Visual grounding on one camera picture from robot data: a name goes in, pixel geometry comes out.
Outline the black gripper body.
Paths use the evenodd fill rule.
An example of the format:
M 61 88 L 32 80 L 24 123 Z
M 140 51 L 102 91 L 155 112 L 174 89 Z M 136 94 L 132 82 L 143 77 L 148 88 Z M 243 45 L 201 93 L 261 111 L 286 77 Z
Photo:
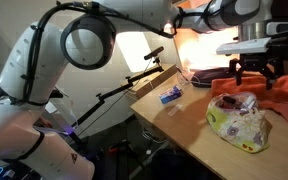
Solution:
M 274 74 L 284 73 L 284 64 L 280 57 L 274 57 L 265 53 L 241 54 L 238 58 L 229 61 L 229 72 L 235 73 L 239 65 L 243 71 L 268 72 Z

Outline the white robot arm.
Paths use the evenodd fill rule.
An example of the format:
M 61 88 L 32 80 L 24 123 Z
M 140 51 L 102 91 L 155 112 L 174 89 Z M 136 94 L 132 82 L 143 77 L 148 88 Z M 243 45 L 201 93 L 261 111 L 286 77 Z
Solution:
M 55 132 L 34 128 L 65 68 L 105 66 L 120 33 L 165 33 L 191 28 L 199 33 L 264 22 L 273 0 L 210 0 L 182 9 L 170 0 L 66 2 L 46 12 L 18 39 L 0 74 L 0 160 L 19 161 L 46 180 L 92 180 L 94 164 Z

